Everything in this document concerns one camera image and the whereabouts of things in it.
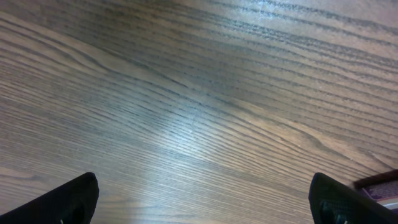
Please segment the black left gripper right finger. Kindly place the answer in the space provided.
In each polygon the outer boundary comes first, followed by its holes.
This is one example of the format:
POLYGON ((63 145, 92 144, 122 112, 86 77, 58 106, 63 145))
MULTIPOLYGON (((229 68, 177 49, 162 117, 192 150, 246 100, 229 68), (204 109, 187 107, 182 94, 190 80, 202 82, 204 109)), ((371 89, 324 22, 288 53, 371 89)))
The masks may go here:
POLYGON ((397 224, 397 213, 320 172, 308 199, 315 224, 397 224))

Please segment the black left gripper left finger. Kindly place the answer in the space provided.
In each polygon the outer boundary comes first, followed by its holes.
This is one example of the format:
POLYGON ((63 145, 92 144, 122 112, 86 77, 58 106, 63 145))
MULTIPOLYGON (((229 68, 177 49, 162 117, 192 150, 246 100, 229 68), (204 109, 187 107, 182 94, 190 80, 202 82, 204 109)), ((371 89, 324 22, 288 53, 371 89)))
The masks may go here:
POLYGON ((1 215, 1 224, 90 224, 98 197, 97 178, 87 172, 1 215))

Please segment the purple sanitary pad pack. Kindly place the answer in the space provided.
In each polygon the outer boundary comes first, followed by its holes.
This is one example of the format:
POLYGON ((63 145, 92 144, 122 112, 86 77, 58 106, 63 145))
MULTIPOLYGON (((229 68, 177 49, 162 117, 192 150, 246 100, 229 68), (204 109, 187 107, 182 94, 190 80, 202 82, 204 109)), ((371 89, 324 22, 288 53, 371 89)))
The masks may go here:
POLYGON ((397 169, 353 182, 361 195, 397 213, 397 169))

